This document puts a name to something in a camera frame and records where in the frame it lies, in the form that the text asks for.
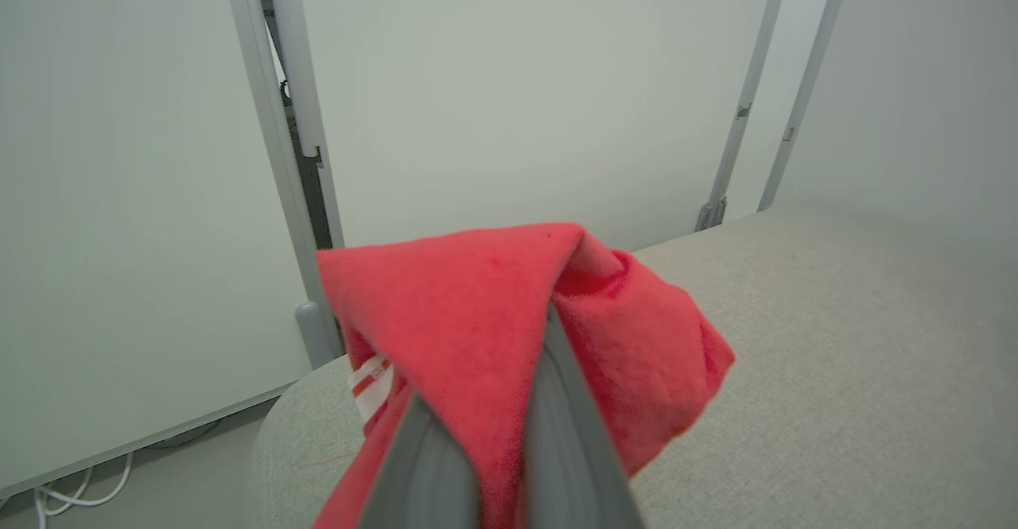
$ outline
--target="red towel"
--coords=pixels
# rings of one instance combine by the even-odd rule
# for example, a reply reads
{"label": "red towel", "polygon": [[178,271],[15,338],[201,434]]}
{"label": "red towel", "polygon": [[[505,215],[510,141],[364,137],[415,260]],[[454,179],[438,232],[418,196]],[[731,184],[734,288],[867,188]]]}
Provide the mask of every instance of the red towel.
{"label": "red towel", "polygon": [[460,443],[482,527],[522,526],[521,440],[549,298],[630,476],[696,420],[735,356],[684,290],[579,225],[458,232],[318,254],[358,368],[397,375],[315,522],[353,528],[411,391]]}

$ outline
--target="towel tag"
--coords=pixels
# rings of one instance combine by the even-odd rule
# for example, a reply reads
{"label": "towel tag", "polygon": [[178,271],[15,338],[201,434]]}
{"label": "towel tag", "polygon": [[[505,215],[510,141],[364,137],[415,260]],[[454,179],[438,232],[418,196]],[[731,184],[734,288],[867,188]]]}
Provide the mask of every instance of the towel tag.
{"label": "towel tag", "polygon": [[346,385],[353,393],[353,402],[356,403],[360,420],[364,423],[372,419],[389,398],[392,375],[392,362],[389,362],[389,358],[376,354],[346,377]]}

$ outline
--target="gray cushion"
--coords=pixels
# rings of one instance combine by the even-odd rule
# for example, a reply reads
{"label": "gray cushion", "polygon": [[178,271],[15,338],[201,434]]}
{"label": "gray cushion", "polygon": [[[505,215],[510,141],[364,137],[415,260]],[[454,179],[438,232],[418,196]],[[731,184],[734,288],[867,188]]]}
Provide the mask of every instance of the gray cushion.
{"label": "gray cushion", "polygon": [[[1013,272],[920,232],[774,208],[636,253],[738,360],[633,481],[648,527],[1018,526]],[[252,458],[254,527],[303,529],[361,443],[345,359]]]}

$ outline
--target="metal frame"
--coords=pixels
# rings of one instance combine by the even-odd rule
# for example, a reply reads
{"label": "metal frame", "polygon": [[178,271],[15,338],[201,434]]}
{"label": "metal frame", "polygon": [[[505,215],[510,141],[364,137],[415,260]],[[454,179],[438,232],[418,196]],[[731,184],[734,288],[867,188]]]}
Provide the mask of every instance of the metal frame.
{"label": "metal frame", "polygon": [[781,11],[781,0],[767,0],[767,5],[764,7],[764,18],[760,20],[760,30],[756,34],[756,43],[753,44],[753,54],[749,59],[749,68],[746,70],[746,79],[742,83],[742,94],[739,95],[739,104],[735,108],[735,118],[728,130],[725,152],[721,156],[721,166],[718,167],[718,175],[714,180],[714,187],[711,188],[711,197],[705,205],[700,208],[700,214],[696,220],[697,231],[716,227],[724,221],[725,210],[728,205],[725,194],[728,191],[728,183],[732,180],[732,171],[735,170],[735,160],[739,156],[742,136],[746,132],[746,123],[749,120],[753,100],[756,98],[756,89],[759,87],[767,54],[771,50],[771,37],[774,36],[774,26],[778,22],[779,11]]}
{"label": "metal frame", "polygon": [[[262,0],[262,12],[265,15],[265,23],[269,26],[269,44],[270,47],[274,48],[276,54],[278,54],[279,64],[277,68],[282,68],[283,78],[286,78],[286,65],[287,60],[283,54],[283,48],[279,44],[279,25],[276,21],[276,6],[272,0]],[[297,116],[293,110],[293,101],[291,101],[289,92],[289,84],[280,86],[280,94],[283,95],[283,108],[286,111],[286,122],[290,127],[290,140],[292,141],[293,148],[298,150],[296,160],[297,160],[297,170],[300,173],[300,182],[304,188],[304,198],[307,202],[307,213],[310,215],[312,228],[315,232],[315,239],[318,243],[319,249],[332,249],[332,232],[329,228],[329,218],[327,205],[325,202],[325,196],[322,192],[322,175],[321,169],[325,167],[322,163],[321,150],[315,150],[316,155],[314,157],[307,157],[305,155],[305,150],[301,144],[299,126],[297,125]]]}
{"label": "metal frame", "polygon": [[273,177],[276,179],[300,278],[309,301],[299,304],[294,315],[298,319],[312,366],[318,368],[331,359],[338,358],[344,351],[331,308],[319,307],[320,304],[328,304],[328,301],[315,260],[318,250],[315,232],[290,142],[286,112],[276,82],[276,68],[272,61],[262,0],[230,0],[230,7]]}
{"label": "metal frame", "polygon": [[819,26],[816,28],[813,49],[809,52],[802,82],[799,83],[799,91],[796,94],[795,103],[792,105],[792,113],[788,117],[788,124],[785,126],[785,133],[782,135],[781,144],[778,148],[778,156],[775,157],[774,166],[771,167],[771,175],[764,187],[764,195],[760,196],[759,207],[756,208],[757,213],[773,205],[775,195],[778,194],[778,185],[781,184],[781,177],[785,174],[785,167],[788,166],[792,148],[795,144],[798,131],[802,127],[802,119],[806,115],[809,98],[816,84],[816,77],[824,62],[824,54],[827,53],[828,45],[831,43],[831,35],[834,33],[834,23],[838,19],[841,3],[842,0],[827,0],[824,5],[824,14],[821,17]]}
{"label": "metal frame", "polygon": [[276,43],[283,52],[280,61],[284,62],[283,69],[286,71],[289,83],[293,112],[300,130],[300,149],[305,157],[322,157],[322,165],[319,167],[322,195],[325,199],[332,245],[339,249],[345,246],[343,227],[339,217],[339,202],[332,177],[329,149],[326,144],[325,126],[322,123],[318,86],[315,82],[312,47],[307,39],[307,24],[304,21],[304,1],[272,0],[272,2],[276,14],[276,28],[279,32]]}

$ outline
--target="gray pole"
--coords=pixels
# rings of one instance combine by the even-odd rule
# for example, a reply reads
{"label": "gray pole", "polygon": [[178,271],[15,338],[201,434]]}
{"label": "gray pole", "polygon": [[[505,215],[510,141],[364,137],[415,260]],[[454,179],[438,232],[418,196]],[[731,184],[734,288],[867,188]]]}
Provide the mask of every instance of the gray pole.
{"label": "gray pole", "polygon": [[725,141],[721,166],[718,167],[718,175],[714,180],[714,187],[711,188],[711,197],[701,208],[697,218],[697,231],[720,225],[721,221],[724,220],[725,192],[728,191],[728,182],[731,181],[732,171],[735,170],[735,159],[739,155],[742,135],[746,132],[749,110],[752,109],[753,99],[756,97],[756,89],[759,86],[760,75],[764,73],[764,63],[767,61],[767,53],[771,48],[771,37],[774,36],[774,25],[778,21],[780,10],[781,0],[767,0],[760,30],[756,33],[756,43],[753,44],[753,55],[749,58],[746,79],[742,83],[742,94],[739,95],[739,104],[735,108],[735,119],[732,120],[732,126],[728,129],[728,140]]}
{"label": "gray pole", "polygon": [[294,315],[304,338],[312,366],[318,368],[344,354],[345,348],[339,340],[335,319],[331,308],[327,307],[329,302],[319,279],[315,260],[318,247],[276,80],[276,67],[272,62],[262,0],[230,0],[230,7],[233,10],[244,68],[247,70],[247,80],[251,86],[254,110],[265,137],[269,164],[276,179],[276,188],[290,229],[297,268],[300,269],[300,278],[308,300],[298,305]]}
{"label": "gray pole", "polygon": [[764,211],[774,203],[775,195],[778,192],[778,185],[781,184],[781,177],[785,174],[785,167],[788,166],[789,156],[792,155],[792,145],[795,144],[795,137],[802,126],[802,119],[806,115],[806,108],[809,105],[809,98],[816,84],[816,76],[821,71],[821,64],[824,61],[824,54],[827,53],[828,44],[831,43],[831,34],[834,32],[834,22],[838,18],[838,10],[841,9],[842,0],[827,0],[824,5],[824,15],[821,17],[821,24],[816,28],[816,39],[813,41],[813,49],[809,52],[809,60],[806,61],[806,70],[802,75],[802,82],[799,83],[799,92],[796,94],[795,103],[792,105],[792,113],[788,117],[788,124],[785,126],[785,134],[781,137],[781,145],[778,148],[778,156],[775,157],[774,167],[771,167],[771,175],[768,177],[767,185],[764,187],[764,196],[760,196],[760,203],[756,211]]}

